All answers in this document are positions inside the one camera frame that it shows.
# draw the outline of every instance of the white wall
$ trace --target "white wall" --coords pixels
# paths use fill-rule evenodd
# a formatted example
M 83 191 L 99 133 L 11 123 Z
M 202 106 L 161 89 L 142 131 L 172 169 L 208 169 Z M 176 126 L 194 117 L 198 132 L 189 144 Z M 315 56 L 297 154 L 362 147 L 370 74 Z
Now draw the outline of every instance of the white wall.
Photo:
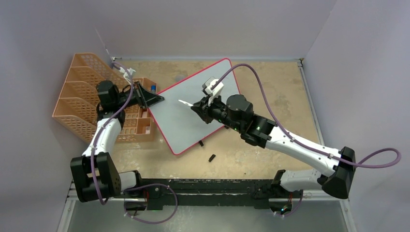
M 56 231 L 85 143 L 52 119 L 73 54 L 108 60 L 72 0 L 0 7 L 0 231 Z
M 85 0 L 111 55 L 305 57 L 336 0 Z
M 358 160 L 386 146 L 403 153 L 392 168 L 357 169 L 350 200 L 360 232 L 410 227 L 409 22 L 409 1 L 338 0 L 305 60 L 328 146 L 349 146 Z

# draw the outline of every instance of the beige table surface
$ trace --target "beige table surface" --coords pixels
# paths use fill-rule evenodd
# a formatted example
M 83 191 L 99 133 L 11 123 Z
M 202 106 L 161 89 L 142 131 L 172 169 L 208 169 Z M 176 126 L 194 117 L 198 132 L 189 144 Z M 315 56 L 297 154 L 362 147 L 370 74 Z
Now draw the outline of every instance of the beige table surface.
M 136 70 L 134 77 L 157 83 L 157 91 L 175 83 L 177 75 L 189 76 L 215 61 L 125 61 Z M 302 77 L 296 62 L 246 62 L 259 74 L 268 101 L 281 123 L 290 131 L 318 142 Z M 266 109 L 252 72 L 235 70 L 239 89 L 253 103 L 255 113 L 272 118 Z M 148 143 L 117 143 L 112 159 L 118 172 L 138 170 L 142 178 L 271 179 L 276 171 L 311 168 L 280 152 L 246 144 L 234 130 L 221 129 L 179 156 L 171 153 L 161 133 Z M 215 154 L 212 162 L 209 157 Z

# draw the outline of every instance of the orange basket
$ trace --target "orange basket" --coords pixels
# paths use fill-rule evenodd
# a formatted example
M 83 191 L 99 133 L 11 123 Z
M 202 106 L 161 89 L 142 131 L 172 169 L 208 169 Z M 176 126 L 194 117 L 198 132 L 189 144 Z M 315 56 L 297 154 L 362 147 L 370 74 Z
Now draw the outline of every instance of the orange basket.
M 96 107 L 100 100 L 95 86 L 103 80 L 112 81 L 118 89 L 128 85 L 95 54 L 75 54 L 53 112 L 54 119 L 87 143 L 97 128 Z M 134 81 L 146 89 L 156 85 L 147 78 L 134 78 Z M 155 138 L 156 125 L 147 109 L 134 105 L 125 109 L 125 113 L 117 142 L 148 142 Z

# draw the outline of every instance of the white pen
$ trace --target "white pen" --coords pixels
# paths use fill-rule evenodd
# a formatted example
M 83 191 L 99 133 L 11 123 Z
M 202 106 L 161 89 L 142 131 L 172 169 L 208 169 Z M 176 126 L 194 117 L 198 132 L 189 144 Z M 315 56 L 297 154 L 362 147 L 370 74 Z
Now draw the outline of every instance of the white pen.
M 184 104 L 184 105 L 189 106 L 189 107 L 193 106 L 191 103 L 188 103 L 188 102 L 186 102 L 186 101 L 183 101 L 183 100 L 180 100 L 180 99 L 178 99 L 178 101 L 179 101 L 180 103 Z

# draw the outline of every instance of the metal frame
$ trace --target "metal frame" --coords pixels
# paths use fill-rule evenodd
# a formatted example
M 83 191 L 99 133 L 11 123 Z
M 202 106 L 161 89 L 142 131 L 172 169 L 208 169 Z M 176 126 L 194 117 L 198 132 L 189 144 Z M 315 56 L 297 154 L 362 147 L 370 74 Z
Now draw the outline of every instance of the metal frame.
M 307 94 L 307 99 L 309 101 L 309 105 L 310 105 L 310 109 L 312 112 L 312 118 L 313 121 L 315 123 L 315 128 L 318 134 L 318 139 L 319 139 L 319 143 L 321 145 L 324 145 L 324 141 L 323 141 L 323 137 L 322 137 L 322 132 L 318 123 L 318 119 L 316 116 L 316 112 L 315 112 L 315 108 L 313 106 L 313 102 L 310 96 L 310 91 L 306 82 L 306 77 L 305 77 L 305 73 L 303 71 L 303 63 L 302 63 L 302 59 L 297 59 L 295 60 L 297 62 L 302 80 L 303 80 L 303 84 L 306 90 L 306 94 Z M 121 199 L 121 198 L 111 198 L 111 201 L 129 201 L 129 202 L 144 202 L 144 199 L 135 199 L 135 198 L 130 198 L 130 199 Z M 272 198 L 269 199 L 270 202 L 281 202 L 281 201 L 287 201 L 288 199 L 285 198 Z M 78 201 L 77 198 L 77 192 L 75 191 L 75 185 L 74 183 L 71 184 L 70 186 L 70 190 L 68 192 L 68 196 L 67 196 L 67 200 L 64 206 L 64 210 L 63 210 L 63 214 L 61 216 L 61 220 L 60 220 L 60 224 L 58 227 L 58 232 L 66 232 L 68 231 L 69 225 L 70 225 L 70 221 L 71 221 L 71 217 L 73 214 L 73 210 L 76 204 L 76 201 Z M 348 229 L 349 232 L 357 232 L 355 223 L 353 221 L 353 217 L 351 214 L 351 209 L 350 209 L 350 203 L 349 200 L 341 200 L 338 198 L 334 198 L 332 196 L 329 196 L 328 194 L 326 194 L 325 192 L 321 191 L 321 190 L 305 190 L 304 194 L 303 194 L 303 201 L 339 201 L 340 202 L 340 209 L 342 211 L 345 223 L 346 223 L 346 228 Z

